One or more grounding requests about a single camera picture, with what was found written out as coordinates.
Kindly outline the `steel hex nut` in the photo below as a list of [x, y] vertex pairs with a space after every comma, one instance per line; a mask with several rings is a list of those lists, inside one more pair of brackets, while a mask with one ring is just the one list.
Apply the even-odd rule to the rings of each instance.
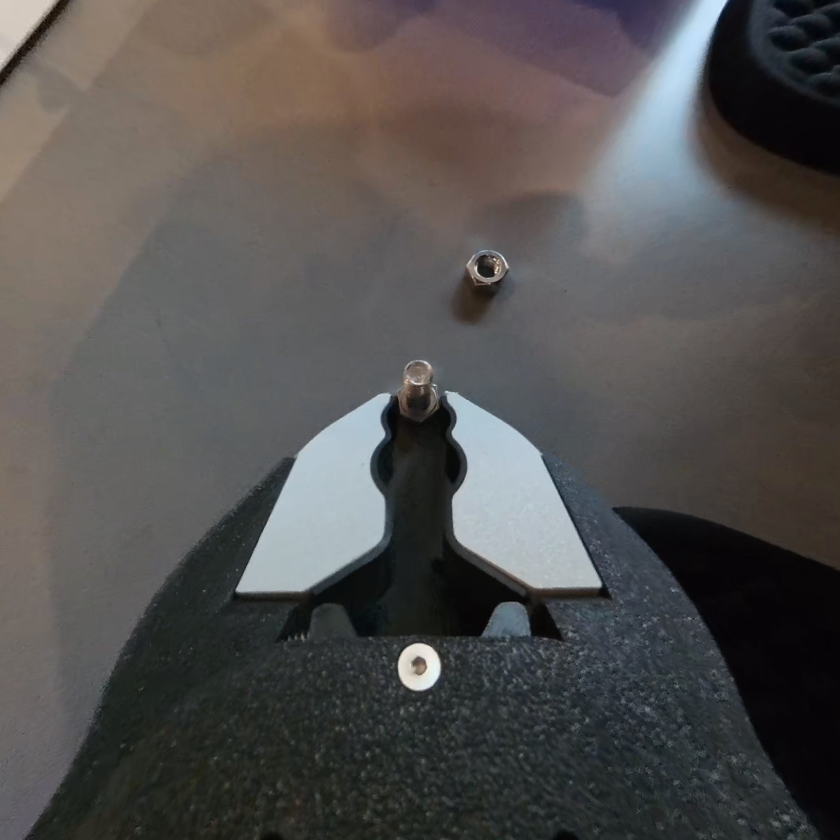
[[465, 265], [465, 278], [480, 291], [495, 292], [508, 276], [510, 266], [506, 257], [493, 249], [475, 252]]

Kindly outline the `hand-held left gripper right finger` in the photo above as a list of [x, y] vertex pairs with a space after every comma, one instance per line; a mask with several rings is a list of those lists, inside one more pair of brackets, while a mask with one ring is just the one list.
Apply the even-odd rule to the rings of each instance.
[[602, 579], [540, 451], [456, 392], [444, 397], [461, 470], [451, 536], [468, 562], [520, 595], [595, 595]]

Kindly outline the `steel hex bolt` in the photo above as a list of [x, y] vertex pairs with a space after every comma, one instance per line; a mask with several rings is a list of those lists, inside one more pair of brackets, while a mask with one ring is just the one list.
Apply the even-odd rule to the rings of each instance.
[[434, 415], [439, 408], [439, 398], [433, 366], [425, 360], [408, 362], [396, 399], [400, 414], [413, 423], [422, 424]]

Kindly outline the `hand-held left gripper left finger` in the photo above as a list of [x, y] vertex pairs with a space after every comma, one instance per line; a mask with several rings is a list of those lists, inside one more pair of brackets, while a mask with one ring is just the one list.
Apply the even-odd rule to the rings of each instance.
[[297, 454], [237, 583], [245, 599], [317, 595], [371, 561], [392, 527], [374, 477], [392, 397], [372, 397]]

